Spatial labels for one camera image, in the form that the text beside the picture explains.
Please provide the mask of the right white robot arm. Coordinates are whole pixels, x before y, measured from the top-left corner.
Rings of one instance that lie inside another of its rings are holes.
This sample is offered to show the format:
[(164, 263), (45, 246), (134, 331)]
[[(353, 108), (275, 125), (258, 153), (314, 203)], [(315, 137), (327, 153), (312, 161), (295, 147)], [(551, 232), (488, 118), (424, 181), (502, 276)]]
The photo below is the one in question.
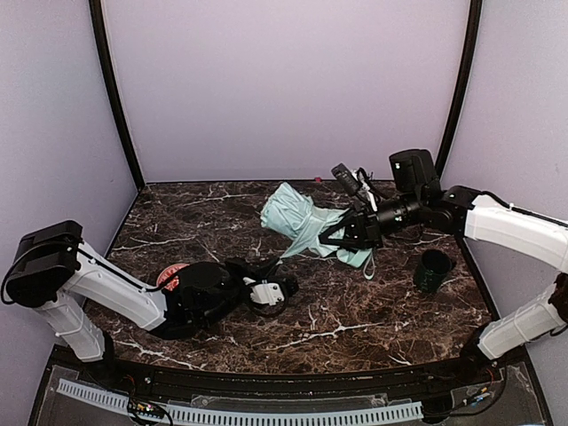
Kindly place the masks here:
[(555, 282), (528, 304), (476, 331), (462, 349), (465, 359), (489, 361), (546, 333), (567, 328), (567, 224), (507, 203), (494, 193), (455, 185), (442, 189), (431, 154), (409, 149), (389, 158), (397, 195), (359, 198), (341, 220), (319, 235), (341, 249), (373, 249), (411, 225), (486, 241), (554, 267)]

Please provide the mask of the mint green folding umbrella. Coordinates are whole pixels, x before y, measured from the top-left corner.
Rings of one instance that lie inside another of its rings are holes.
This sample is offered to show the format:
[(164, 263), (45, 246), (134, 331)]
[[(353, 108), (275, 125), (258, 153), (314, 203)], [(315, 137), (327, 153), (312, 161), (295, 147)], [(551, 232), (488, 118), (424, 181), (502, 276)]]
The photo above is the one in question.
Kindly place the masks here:
[(316, 206), (310, 196), (299, 193), (284, 182), (269, 196), (261, 210), (263, 228), (275, 231), (291, 240), (281, 255), (283, 258), (299, 255), (305, 250), (337, 259), (354, 268), (360, 268), (366, 280), (375, 276), (374, 251), (370, 248), (348, 250), (320, 242), (320, 235), (337, 225), (346, 213), (344, 209), (326, 209)]

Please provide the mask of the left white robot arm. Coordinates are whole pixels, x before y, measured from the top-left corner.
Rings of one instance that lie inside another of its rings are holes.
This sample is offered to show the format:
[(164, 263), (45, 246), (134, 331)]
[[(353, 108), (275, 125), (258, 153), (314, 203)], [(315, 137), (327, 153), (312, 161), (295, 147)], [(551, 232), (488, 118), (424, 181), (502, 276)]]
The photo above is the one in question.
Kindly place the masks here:
[(35, 310), (83, 363), (108, 362), (114, 344), (74, 299), (84, 296), (163, 340), (192, 337), (246, 305), (263, 318), (280, 315), (298, 290), (279, 275), (279, 259), (199, 262), (151, 286), (107, 261), (66, 220), (24, 235), (1, 284), (3, 304)]

